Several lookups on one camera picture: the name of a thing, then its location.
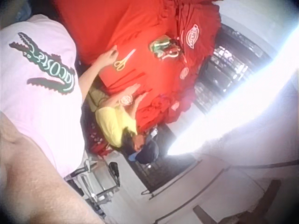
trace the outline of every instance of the bright light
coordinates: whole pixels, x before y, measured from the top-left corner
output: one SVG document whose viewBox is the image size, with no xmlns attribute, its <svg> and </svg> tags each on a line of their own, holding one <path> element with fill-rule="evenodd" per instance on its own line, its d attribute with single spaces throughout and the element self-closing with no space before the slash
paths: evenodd
<svg viewBox="0 0 299 224">
<path fill-rule="evenodd" d="M 273 62 L 234 91 L 203 118 L 197 119 L 170 147 L 169 155 L 193 152 L 259 116 L 299 66 L 299 28 L 290 35 Z"/>
</svg>

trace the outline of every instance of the hand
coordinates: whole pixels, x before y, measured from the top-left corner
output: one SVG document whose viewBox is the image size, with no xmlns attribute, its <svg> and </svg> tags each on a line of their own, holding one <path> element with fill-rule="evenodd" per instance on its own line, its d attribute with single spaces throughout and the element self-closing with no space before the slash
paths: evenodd
<svg viewBox="0 0 299 224">
<path fill-rule="evenodd" d="M 128 88 L 125 89 L 124 91 L 124 95 L 132 95 L 134 94 L 139 88 L 140 88 L 140 84 L 134 84 Z"/>
<path fill-rule="evenodd" d="M 138 97 L 135 99 L 135 103 L 136 103 L 136 104 L 140 104 L 141 101 L 142 101 L 147 95 L 148 95 L 148 92 L 146 92 L 146 93 L 144 93 L 144 94 L 138 96 Z"/>
<path fill-rule="evenodd" d="M 101 54 L 93 64 L 98 66 L 99 69 L 102 69 L 108 65 L 113 64 L 116 61 L 117 56 L 117 47 L 116 45 L 114 45 L 109 51 L 107 51 L 104 54 Z"/>
</svg>

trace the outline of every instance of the person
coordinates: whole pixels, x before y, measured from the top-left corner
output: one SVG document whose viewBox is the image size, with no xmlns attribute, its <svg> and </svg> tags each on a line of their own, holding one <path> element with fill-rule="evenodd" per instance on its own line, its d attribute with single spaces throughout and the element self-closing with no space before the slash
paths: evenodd
<svg viewBox="0 0 299 224">
<path fill-rule="evenodd" d="M 138 133 L 136 112 L 147 92 L 139 95 L 131 105 L 124 107 L 122 99 L 130 98 L 140 87 L 132 85 L 125 90 L 108 97 L 104 92 L 92 86 L 87 101 L 107 142 L 120 148 L 130 161 L 140 164 L 154 162 L 159 155 L 159 147 L 150 134 Z"/>
<path fill-rule="evenodd" d="M 1 206 L 16 223 L 102 224 L 63 177 L 81 163 L 81 106 L 117 47 L 78 78 L 66 29 L 35 15 L 0 31 Z"/>
</svg>

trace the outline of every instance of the logo patch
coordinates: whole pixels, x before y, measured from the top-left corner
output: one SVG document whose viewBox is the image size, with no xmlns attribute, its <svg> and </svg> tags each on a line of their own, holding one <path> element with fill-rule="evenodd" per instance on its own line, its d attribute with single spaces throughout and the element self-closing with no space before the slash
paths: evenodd
<svg viewBox="0 0 299 224">
<path fill-rule="evenodd" d="M 28 61 L 36 64 L 41 71 L 46 72 L 50 77 L 59 79 L 54 81 L 44 77 L 30 78 L 27 80 L 27 84 L 43 86 L 61 94 L 73 92 L 75 87 L 75 70 L 64 65 L 60 56 L 49 55 L 39 49 L 37 44 L 26 34 L 19 32 L 18 35 L 25 45 L 13 42 L 9 46 L 22 52 Z"/>
<path fill-rule="evenodd" d="M 179 75 L 180 79 L 185 79 L 186 76 L 188 75 L 189 73 L 189 68 L 188 67 L 185 67 L 183 68 L 183 70 L 181 71 L 181 74 Z"/>
<path fill-rule="evenodd" d="M 124 96 L 121 98 L 120 100 L 120 104 L 123 105 L 123 106 L 128 106 L 128 105 L 131 105 L 133 102 L 133 97 L 131 95 L 129 96 Z"/>
<path fill-rule="evenodd" d="M 190 48 L 194 49 L 194 45 L 199 37 L 199 28 L 196 24 L 187 32 L 186 42 Z"/>
<path fill-rule="evenodd" d="M 175 102 L 175 103 L 171 106 L 171 108 L 172 108 L 174 111 L 176 111 L 176 110 L 178 109 L 178 107 L 179 107 L 179 102 L 178 102 L 178 101 Z"/>
</svg>

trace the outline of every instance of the yellow shirt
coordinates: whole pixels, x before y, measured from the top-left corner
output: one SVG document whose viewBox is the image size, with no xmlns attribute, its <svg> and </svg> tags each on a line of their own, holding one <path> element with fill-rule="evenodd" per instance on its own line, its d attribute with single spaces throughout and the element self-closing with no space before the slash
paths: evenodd
<svg viewBox="0 0 299 224">
<path fill-rule="evenodd" d="M 126 127 L 137 134 L 136 120 L 129 116 L 123 106 L 100 108 L 95 112 L 95 117 L 106 140 L 112 146 L 121 147 L 122 131 Z"/>
</svg>

